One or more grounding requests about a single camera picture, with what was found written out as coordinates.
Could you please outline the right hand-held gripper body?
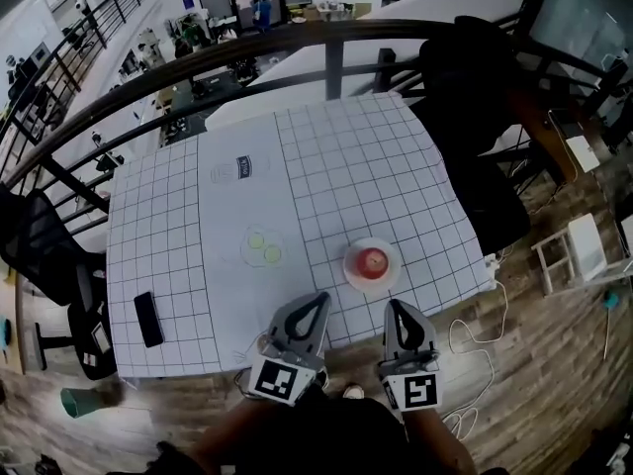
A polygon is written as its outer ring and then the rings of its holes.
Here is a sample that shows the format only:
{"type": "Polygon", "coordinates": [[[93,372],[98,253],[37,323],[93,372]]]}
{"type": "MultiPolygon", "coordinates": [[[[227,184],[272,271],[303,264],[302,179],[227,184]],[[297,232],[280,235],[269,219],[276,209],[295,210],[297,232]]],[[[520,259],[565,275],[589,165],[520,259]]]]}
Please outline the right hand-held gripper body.
{"type": "Polygon", "coordinates": [[[441,404],[438,357],[437,350],[425,350],[379,363],[378,376],[393,410],[412,412],[441,404]]]}

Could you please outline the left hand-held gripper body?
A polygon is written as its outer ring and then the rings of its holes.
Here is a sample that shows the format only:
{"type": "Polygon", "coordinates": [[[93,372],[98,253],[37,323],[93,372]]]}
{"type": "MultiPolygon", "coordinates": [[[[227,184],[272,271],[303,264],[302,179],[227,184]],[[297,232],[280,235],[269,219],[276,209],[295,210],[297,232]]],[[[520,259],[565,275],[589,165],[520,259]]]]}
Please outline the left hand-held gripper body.
{"type": "Polygon", "coordinates": [[[294,407],[324,369],[321,353],[303,353],[263,334],[252,357],[247,392],[294,407]]]}

